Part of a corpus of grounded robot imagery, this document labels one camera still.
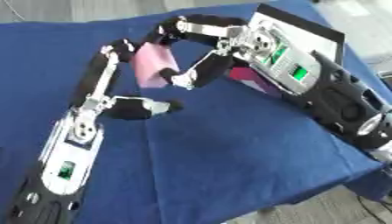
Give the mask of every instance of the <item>pink sponge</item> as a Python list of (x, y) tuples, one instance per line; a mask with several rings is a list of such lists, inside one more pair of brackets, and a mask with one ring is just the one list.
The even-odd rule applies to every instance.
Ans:
[(132, 66), (141, 88), (162, 88), (167, 82), (158, 75), (164, 68), (179, 71), (179, 66), (168, 46), (143, 44), (133, 57)]

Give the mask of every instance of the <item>table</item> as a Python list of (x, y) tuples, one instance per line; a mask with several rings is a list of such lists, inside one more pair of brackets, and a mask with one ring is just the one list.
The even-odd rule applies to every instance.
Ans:
[[(305, 0), (270, 4), (326, 24)], [(240, 4), (85, 24), (1, 24), (0, 211), (101, 45), (138, 40), (174, 14), (249, 19), (255, 9)], [(186, 68), (206, 49), (181, 42), (173, 51)], [(344, 65), (392, 99), (350, 48)], [(146, 122), (102, 119), (105, 140), (76, 223), (219, 223), (305, 200), (381, 166), (292, 106), (224, 77), (190, 92), (139, 89), (124, 66), (115, 91), (178, 99), (185, 109)]]

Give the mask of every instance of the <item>floor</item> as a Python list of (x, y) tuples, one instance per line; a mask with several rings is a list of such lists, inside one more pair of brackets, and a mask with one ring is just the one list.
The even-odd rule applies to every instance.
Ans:
[[(265, 0), (0, 0), (0, 23), (84, 22), (131, 18), (178, 8)], [(375, 72), (392, 70), (391, 0), (321, 0), (316, 9), (338, 30)], [(378, 203), (366, 205), (387, 223), (392, 214)], [(376, 224), (355, 195), (338, 186), (295, 206), (246, 214), (227, 224)]]

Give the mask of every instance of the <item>robotic hand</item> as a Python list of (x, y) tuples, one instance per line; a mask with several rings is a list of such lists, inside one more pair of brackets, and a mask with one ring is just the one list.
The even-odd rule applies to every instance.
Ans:
[(181, 109), (175, 101), (109, 96), (119, 62), (128, 63), (136, 49), (129, 40), (119, 39), (91, 59), (70, 109), (56, 122), (12, 201), (6, 223), (72, 223), (103, 140), (103, 125), (96, 121), (100, 115), (135, 120)]
[(159, 71), (168, 83), (200, 88), (231, 67), (251, 67), (283, 98), (304, 110), (335, 136), (371, 158), (392, 162), (392, 110), (365, 83), (318, 52), (303, 52), (276, 24), (247, 24), (239, 18), (171, 17), (145, 41), (171, 45), (181, 39), (213, 50), (187, 71)]

